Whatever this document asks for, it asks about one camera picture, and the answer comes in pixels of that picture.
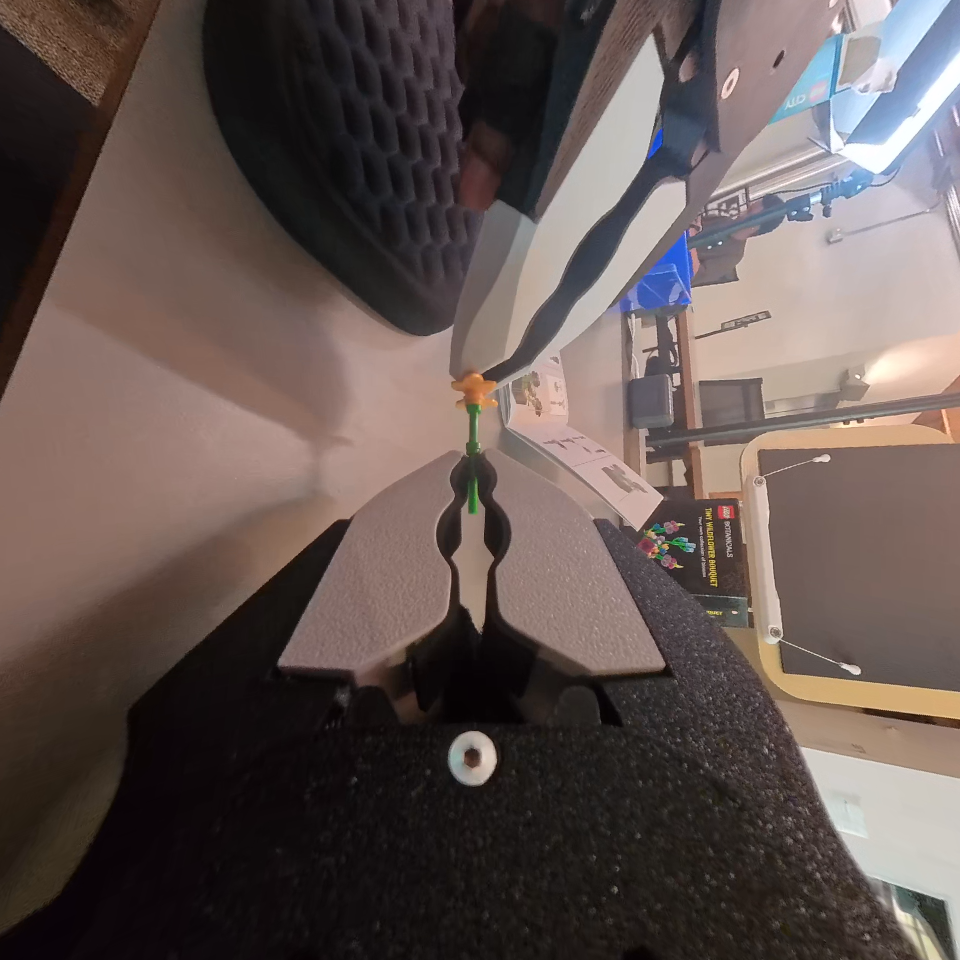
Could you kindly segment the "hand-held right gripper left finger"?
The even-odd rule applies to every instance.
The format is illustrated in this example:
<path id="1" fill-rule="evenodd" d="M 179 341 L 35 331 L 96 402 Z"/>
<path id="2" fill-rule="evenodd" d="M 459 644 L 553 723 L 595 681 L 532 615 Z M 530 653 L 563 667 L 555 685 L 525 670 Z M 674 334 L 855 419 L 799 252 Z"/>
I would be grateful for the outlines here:
<path id="1" fill-rule="evenodd" d="M 356 511 L 279 657 L 280 673 L 382 690 L 435 714 L 469 632 L 452 554 L 463 455 L 449 451 Z"/>

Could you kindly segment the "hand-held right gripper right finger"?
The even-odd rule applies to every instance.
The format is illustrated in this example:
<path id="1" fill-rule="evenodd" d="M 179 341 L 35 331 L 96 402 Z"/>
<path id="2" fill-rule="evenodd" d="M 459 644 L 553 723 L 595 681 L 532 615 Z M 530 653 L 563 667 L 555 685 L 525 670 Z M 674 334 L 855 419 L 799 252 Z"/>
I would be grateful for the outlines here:
<path id="1" fill-rule="evenodd" d="M 591 514 L 531 468 L 485 456 L 487 575 L 481 667 L 519 715 L 568 689 L 663 677 L 667 664 Z"/>

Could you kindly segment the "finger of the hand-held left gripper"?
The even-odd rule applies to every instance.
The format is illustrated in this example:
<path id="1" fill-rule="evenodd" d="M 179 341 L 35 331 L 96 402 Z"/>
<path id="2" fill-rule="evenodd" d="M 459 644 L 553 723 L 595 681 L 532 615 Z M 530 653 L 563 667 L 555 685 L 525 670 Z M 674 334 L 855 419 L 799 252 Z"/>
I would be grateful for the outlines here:
<path id="1" fill-rule="evenodd" d="M 487 370 L 489 379 L 513 379 L 546 354 L 576 340 L 656 262 L 685 229 L 690 167 L 675 150 L 656 150 L 623 194 L 579 237 L 548 227 L 522 267 L 510 319 L 526 321 L 510 356 Z"/>
<path id="2" fill-rule="evenodd" d="M 595 222 L 620 198 L 647 158 L 664 79 L 649 37 L 540 218 L 499 199 L 486 211 L 452 327 L 451 378 L 476 372 L 490 379 L 489 367 L 513 353 L 526 320 L 511 314 L 535 241 L 546 240 L 553 225 L 560 237 L 579 237 L 583 223 Z"/>

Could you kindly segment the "blue plastic bin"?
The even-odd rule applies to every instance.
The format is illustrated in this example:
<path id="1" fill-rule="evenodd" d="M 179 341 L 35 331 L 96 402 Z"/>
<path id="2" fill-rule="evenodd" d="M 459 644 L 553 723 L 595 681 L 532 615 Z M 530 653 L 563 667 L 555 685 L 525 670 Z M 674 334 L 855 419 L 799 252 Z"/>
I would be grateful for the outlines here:
<path id="1" fill-rule="evenodd" d="M 619 300 L 622 315 L 673 315 L 691 304 L 692 261 L 683 232 L 654 266 Z"/>

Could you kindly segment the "black lego set box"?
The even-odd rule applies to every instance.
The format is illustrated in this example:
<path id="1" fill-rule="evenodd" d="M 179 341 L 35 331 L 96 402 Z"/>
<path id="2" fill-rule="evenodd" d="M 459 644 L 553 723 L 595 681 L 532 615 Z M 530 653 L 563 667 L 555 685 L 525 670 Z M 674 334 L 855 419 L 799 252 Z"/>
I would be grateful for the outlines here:
<path id="1" fill-rule="evenodd" d="M 692 502 L 692 532 L 697 545 L 685 589 L 724 628 L 753 625 L 743 507 L 736 498 L 697 499 Z"/>

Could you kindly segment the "green lego stem piece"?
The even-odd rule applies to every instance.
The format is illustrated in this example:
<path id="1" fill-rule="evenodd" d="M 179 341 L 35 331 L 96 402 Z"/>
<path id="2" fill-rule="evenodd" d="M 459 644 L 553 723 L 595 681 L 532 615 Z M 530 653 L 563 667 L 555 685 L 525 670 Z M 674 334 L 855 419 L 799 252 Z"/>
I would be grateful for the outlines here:
<path id="1" fill-rule="evenodd" d="M 466 510 L 470 516 L 477 516 L 481 504 L 479 491 L 479 459 L 482 452 L 480 438 L 480 422 L 483 412 L 483 405 L 478 402 L 470 402 L 466 399 L 458 402 L 467 416 L 467 441 L 465 444 L 465 455 L 468 463 L 467 482 L 466 482 Z"/>

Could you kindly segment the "lego instruction booklet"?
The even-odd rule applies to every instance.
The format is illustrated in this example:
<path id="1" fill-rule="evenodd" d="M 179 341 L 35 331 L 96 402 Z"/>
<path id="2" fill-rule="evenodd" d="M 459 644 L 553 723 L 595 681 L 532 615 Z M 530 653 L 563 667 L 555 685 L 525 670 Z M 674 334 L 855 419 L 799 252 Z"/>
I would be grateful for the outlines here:
<path id="1" fill-rule="evenodd" d="M 628 526 L 640 531 L 663 498 L 599 441 L 570 425 L 570 393 L 560 354 L 499 387 L 504 426 L 575 475 Z"/>

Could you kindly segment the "person's left hand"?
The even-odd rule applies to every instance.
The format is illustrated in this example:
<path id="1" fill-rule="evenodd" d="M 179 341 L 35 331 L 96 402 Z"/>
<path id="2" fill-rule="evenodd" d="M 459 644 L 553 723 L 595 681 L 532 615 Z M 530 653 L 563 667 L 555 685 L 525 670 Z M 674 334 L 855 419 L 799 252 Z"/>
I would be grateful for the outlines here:
<path id="1" fill-rule="evenodd" d="M 459 203 L 483 212 L 539 120 L 566 2 L 462 2 Z"/>

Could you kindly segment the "tall blue cardboard box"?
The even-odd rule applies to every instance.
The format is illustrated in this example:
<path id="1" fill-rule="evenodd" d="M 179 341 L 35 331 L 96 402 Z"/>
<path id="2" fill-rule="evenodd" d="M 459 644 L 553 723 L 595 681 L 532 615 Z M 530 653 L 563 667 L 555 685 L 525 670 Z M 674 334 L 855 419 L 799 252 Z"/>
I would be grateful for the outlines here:
<path id="1" fill-rule="evenodd" d="M 822 45 L 769 121 L 769 126 L 807 112 L 834 96 L 847 45 L 845 33 L 835 34 Z"/>

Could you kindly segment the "black light stand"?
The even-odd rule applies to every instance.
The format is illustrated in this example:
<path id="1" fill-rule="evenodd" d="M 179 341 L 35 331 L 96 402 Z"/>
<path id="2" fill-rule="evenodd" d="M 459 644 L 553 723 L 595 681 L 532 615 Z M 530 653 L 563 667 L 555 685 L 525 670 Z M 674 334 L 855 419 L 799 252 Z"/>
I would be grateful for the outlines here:
<path id="1" fill-rule="evenodd" d="M 877 174 L 861 167 L 841 178 L 818 183 L 805 191 L 789 189 L 776 194 L 777 199 L 761 202 L 761 208 L 754 213 L 737 219 L 724 218 L 717 225 L 702 229 L 687 240 L 689 250 L 718 247 L 730 237 L 744 232 L 759 234 L 760 228 L 770 224 L 778 226 L 784 222 L 809 223 L 816 216 L 830 219 L 834 207 L 842 200 L 857 198 L 874 186 Z"/>

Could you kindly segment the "small grey box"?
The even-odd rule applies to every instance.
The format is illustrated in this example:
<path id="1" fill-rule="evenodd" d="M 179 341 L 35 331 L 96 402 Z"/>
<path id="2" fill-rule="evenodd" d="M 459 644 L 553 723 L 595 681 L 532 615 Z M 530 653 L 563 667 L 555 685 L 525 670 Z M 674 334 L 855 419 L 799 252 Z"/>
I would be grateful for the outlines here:
<path id="1" fill-rule="evenodd" d="M 637 431 L 671 428 L 675 422 L 674 392 L 669 373 L 631 378 L 626 386 L 627 425 Z"/>

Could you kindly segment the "bright studio light panel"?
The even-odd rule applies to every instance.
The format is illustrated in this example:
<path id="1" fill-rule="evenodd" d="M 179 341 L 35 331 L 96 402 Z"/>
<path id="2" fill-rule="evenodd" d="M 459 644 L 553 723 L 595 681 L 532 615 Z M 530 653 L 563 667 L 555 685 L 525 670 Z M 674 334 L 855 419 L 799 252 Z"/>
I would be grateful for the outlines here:
<path id="1" fill-rule="evenodd" d="M 913 55 L 839 150 L 845 160 L 882 174 L 958 90 L 959 52 Z"/>

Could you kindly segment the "black textured pad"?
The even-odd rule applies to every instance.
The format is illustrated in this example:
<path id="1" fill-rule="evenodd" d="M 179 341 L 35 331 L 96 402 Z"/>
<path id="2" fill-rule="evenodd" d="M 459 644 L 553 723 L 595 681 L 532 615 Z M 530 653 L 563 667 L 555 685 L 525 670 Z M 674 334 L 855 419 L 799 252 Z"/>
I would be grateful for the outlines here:
<path id="1" fill-rule="evenodd" d="M 458 2 L 206 2 L 222 137 L 290 237 L 415 337 L 448 330 L 482 213 L 459 202 Z"/>

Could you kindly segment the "wood-framed dark screen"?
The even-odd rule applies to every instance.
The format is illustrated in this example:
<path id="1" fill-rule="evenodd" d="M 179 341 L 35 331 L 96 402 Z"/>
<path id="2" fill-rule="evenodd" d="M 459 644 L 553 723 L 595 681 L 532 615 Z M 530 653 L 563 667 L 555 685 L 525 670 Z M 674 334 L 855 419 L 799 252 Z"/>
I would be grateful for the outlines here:
<path id="1" fill-rule="evenodd" d="M 958 721 L 958 455 L 917 424 L 744 448 L 753 645 L 780 694 Z"/>

